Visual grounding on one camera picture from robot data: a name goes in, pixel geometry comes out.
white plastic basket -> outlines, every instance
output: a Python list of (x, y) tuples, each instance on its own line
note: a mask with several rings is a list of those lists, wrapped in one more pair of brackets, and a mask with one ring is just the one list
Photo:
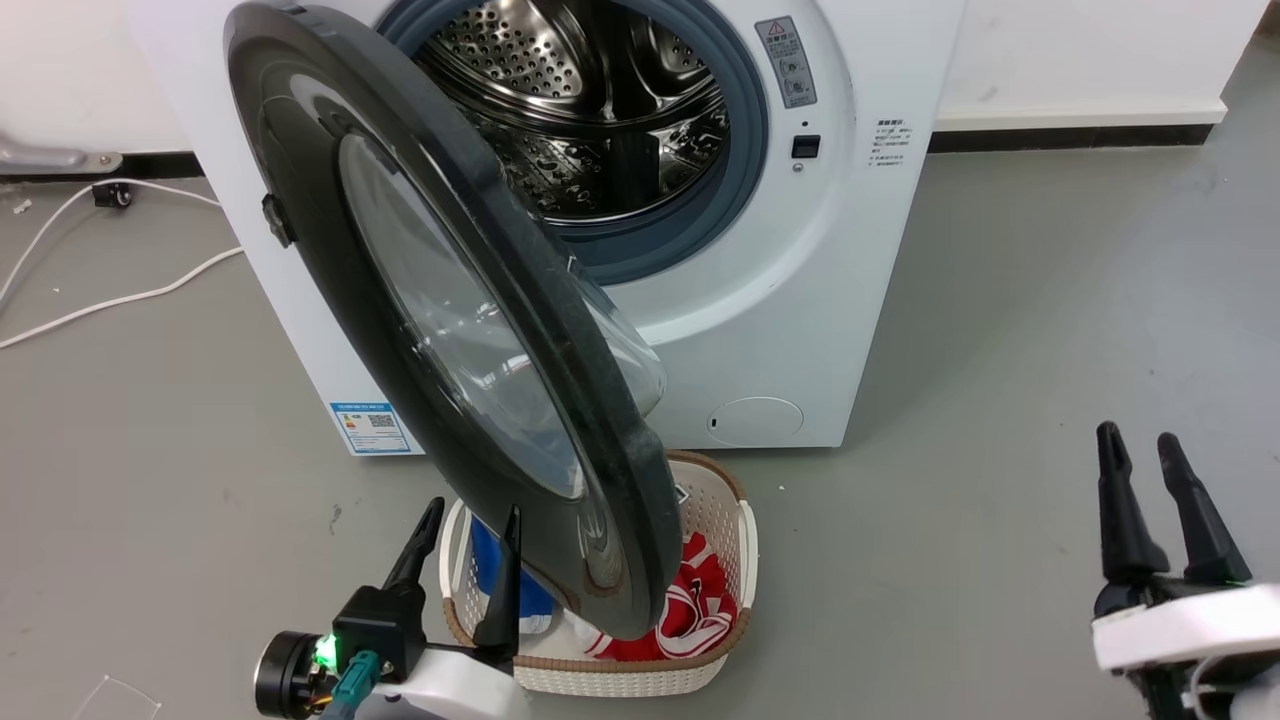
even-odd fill
[[(540, 635), (522, 635), (516, 680), (530, 691), (584, 697), (657, 697), (694, 692), (716, 676), (742, 639), (755, 600), (758, 543), (755, 516), (728, 470), (710, 457), (668, 451), (671, 473), (689, 500), (680, 506), (685, 534), (701, 533), (719, 556), (739, 616), (724, 641), (698, 657), (617, 662), (584, 655), (572, 628), (557, 610)], [(471, 512), (457, 502), (444, 523), (440, 546), (440, 593), (444, 620), (454, 638), (472, 646), (471, 633), (484, 616), (485, 596), (476, 587), (471, 557)]]

warning label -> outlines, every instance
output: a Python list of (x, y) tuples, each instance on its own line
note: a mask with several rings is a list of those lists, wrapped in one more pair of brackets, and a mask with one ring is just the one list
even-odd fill
[(755, 23), (755, 32), (764, 42), (764, 50), (773, 61), (773, 74), (782, 90), (782, 102), (787, 109), (813, 105), (818, 92), (813, 87), (809, 56), (805, 55), (800, 33), (790, 15)]
[(876, 120), (876, 135), (872, 138), (872, 152), (867, 156), (867, 167), (895, 168), (906, 164), (906, 149), (914, 136), (915, 131), (902, 118)]

gray floor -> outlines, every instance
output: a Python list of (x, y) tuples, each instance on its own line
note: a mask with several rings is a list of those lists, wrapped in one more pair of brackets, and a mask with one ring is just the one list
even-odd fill
[[(845, 447), (723, 455), (763, 546), (744, 644), (698, 694), (538, 697), (538, 716), (1142, 716), (1092, 665), (1093, 427), (1121, 424), (1175, 562), (1165, 429), (1280, 578), (1275, 46), (1226, 101), (1203, 149), (931, 158)], [(68, 192), (0, 195), (0, 268)], [(119, 215), (82, 202), (54, 236), (0, 337), (234, 243), (154, 192)], [(346, 454), (243, 259), (0, 351), (0, 462), (14, 719), (70, 719), (108, 674), (161, 720), (255, 716), (264, 641), (323, 630), (449, 495), (424, 461)], [(81, 720), (154, 710), (113, 683)]]

red and white clothing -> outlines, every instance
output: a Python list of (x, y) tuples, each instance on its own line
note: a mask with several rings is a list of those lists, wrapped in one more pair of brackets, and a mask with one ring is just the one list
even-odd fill
[(716, 647), (737, 620), (737, 603), (728, 592), (719, 557), (701, 533), (685, 541), (676, 582), (667, 588), (667, 605), (658, 626), (637, 641), (605, 635), (572, 612), (582, 651), (602, 660), (640, 661), (694, 657)]

white cable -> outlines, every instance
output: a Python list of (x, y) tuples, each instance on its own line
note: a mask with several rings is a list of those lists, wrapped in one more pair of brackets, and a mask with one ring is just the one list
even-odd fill
[[(214, 208), (221, 208), (221, 204), (219, 204), (216, 200), (210, 200), (210, 199), (207, 199), (207, 197), (205, 197), (202, 195), (197, 195), (195, 192), (187, 192), (186, 190), (178, 190), (178, 188), (174, 188), (174, 187), (166, 187), (166, 186), (163, 186), (163, 184), (156, 184), (154, 182), (137, 181), (137, 179), (131, 179), (131, 178), (111, 178), (111, 179), (105, 179), (105, 181), (95, 182), (95, 183), (92, 183), (92, 184), (90, 184), (90, 186), (79, 190), (78, 192), (76, 192), (76, 195), (72, 195), (70, 197), (68, 197), (67, 202), (63, 202), (63, 205), (60, 208), (58, 208), (58, 210), (54, 210), (54, 214), (50, 215), (50, 218), (47, 220), (45, 220), (45, 224), (40, 228), (40, 232), (36, 233), (36, 237), (31, 241), (31, 245), (27, 246), (27, 250), (22, 254), (22, 258), (18, 259), (18, 264), (13, 266), (13, 272), (9, 273), (9, 279), (6, 279), (5, 283), (4, 283), (4, 287), (0, 288), (0, 307), (4, 307), (5, 299), (6, 299), (8, 293), (9, 293), (10, 287), (13, 286), (14, 279), (18, 277), (18, 272), (22, 269), (23, 263), (26, 263), (27, 258), (31, 256), (31, 252), (36, 249), (36, 245), (40, 243), (40, 240), (45, 236), (45, 233), (49, 231), (49, 228), (54, 224), (54, 220), (56, 220), (59, 218), (59, 215), (61, 215), (68, 208), (70, 208), (72, 202), (76, 202), (81, 197), (84, 197), (86, 195), (88, 195), (90, 192), (92, 192), (95, 187), (101, 186), (101, 184), (113, 184), (113, 183), (137, 184), (137, 186), (142, 186), (142, 187), (150, 187), (150, 188), (154, 188), (154, 190), (163, 190), (165, 192), (172, 192), (174, 195), (182, 195), (184, 197), (191, 197), (193, 200), (200, 200), (201, 202), (207, 202), (207, 204), (212, 205)], [(77, 311), (72, 313), (70, 315), (59, 318), (59, 319), (56, 319), (56, 320), (54, 320), (51, 323), (45, 323), (44, 325), (40, 325), (38, 328), (32, 328), (32, 329), (29, 329), (29, 331), (27, 331), (27, 332), (24, 332), (22, 334), (14, 336), (14, 337), (4, 341), (4, 342), (0, 342), (0, 350), (4, 350), (5, 347), (10, 347), (10, 346), (14, 346), (14, 345), (18, 345), (19, 342), (22, 342), (24, 340), (36, 337), (37, 334), (41, 334), (41, 333), (46, 333), (46, 332), (49, 332), (49, 331), (51, 331), (54, 328), (60, 328), (60, 327), (65, 325), (67, 323), (70, 323), (72, 320), (77, 320), (79, 318), (83, 318), (84, 315), (92, 315), (93, 313), (97, 313), (99, 310), (106, 310), (108, 307), (115, 307), (116, 305), (124, 305), (127, 302), (136, 302), (138, 300), (146, 300), (148, 297), (157, 297), (160, 295), (165, 295), (165, 293), (173, 292), (173, 291), (178, 290), (179, 287), (182, 287), (182, 286), (187, 284), (188, 282), (191, 282), (191, 279), (195, 278), (196, 275), (198, 275), (200, 273), (204, 273), (205, 270), (207, 270), (209, 268), (212, 268), (218, 263), (221, 263), (223, 260), (225, 260), (228, 258), (234, 258), (236, 255), (239, 255), (242, 252), (244, 252), (243, 247), (233, 247), (232, 250), (227, 250), (224, 252), (219, 252), (218, 255), (214, 255), (209, 260), (205, 260), (204, 263), (201, 263), (196, 269), (191, 270), (189, 273), (187, 273), (186, 275), (183, 275), (182, 278), (179, 278), (177, 282), (174, 282), (172, 284), (168, 284), (165, 287), (161, 287), (161, 288), (157, 288), (157, 290), (152, 290), (152, 291), (148, 291), (148, 292), (140, 292), (137, 295), (131, 295), (128, 297), (118, 297), (115, 300), (108, 300), (106, 302), (99, 302), (97, 305), (91, 305), (88, 307), (84, 307), (83, 310), (77, 310)]]
[(1204, 660), (1201, 660), (1199, 664), (1196, 665), (1194, 670), (1192, 670), (1192, 679), (1190, 682), (1187, 683), (1188, 685), (1187, 689), (1190, 692), (1192, 711), (1196, 712), (1197, 720), (1213, 720), (1204, 710), (1204, 705), (1201, 702), (1199, 698), (1201, 692), (1204, 691), (1204, 688), (1201, 687), (1201, 679), (1204, 678), (1204, 673), (1207, 673), (1210, 669), (1212, 669), (1221, 661), (1222, 661), (1221, 656), (1206, 657)]

